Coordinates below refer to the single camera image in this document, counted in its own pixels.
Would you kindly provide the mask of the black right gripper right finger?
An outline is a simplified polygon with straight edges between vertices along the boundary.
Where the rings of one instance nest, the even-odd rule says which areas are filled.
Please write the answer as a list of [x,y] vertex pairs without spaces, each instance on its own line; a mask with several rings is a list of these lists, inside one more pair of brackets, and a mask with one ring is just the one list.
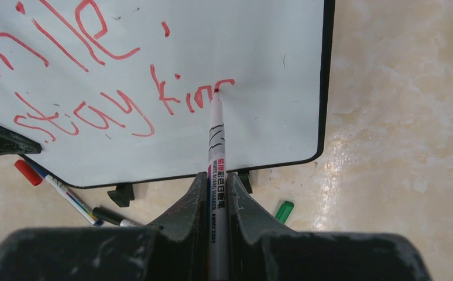
[[405,237],[372,232],[298,232],[228,175],[233,280],[430,280]]

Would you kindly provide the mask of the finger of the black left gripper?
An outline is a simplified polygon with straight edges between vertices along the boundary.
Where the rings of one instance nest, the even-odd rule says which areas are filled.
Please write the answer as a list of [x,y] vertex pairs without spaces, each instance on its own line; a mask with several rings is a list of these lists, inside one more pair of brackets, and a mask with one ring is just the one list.
[[39,143],[0,126],[0,156],[40,154],[41,151]]

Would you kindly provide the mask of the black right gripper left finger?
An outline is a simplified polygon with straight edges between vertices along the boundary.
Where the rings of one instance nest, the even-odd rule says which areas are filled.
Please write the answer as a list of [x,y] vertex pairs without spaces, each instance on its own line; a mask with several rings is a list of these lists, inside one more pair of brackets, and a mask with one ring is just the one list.
[[206,280],[207,176],[142,227],[26,228],[0,244],[0,280]]

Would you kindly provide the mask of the red whiteboard marker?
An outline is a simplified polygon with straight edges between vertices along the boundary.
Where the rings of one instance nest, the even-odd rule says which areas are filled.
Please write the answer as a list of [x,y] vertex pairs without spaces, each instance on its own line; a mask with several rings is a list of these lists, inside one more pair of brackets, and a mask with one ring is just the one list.
[[208,279],[229,280],[227,173],[225,125],[219,89],[215,88],[210,106],[208,141],[209,254]]

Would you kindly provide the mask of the red marker cap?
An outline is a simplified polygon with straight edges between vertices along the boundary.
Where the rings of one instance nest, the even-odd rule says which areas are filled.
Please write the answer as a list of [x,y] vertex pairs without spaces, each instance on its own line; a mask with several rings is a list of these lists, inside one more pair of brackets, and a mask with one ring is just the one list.
[[40,176],[28,162],[19,159],[14,163],[16,169],[26,178],[26,180],[33,186],[38,186],[42,183],[43,177]]

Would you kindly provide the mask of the white whiteboard black frame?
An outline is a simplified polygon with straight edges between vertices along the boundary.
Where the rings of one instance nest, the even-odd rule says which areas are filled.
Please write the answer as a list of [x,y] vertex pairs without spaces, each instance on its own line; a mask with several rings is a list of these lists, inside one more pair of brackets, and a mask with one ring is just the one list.
[[334,1],[0,1],[0,127],[78,188],[208,165],[219,90],[230,171],[324,150]]

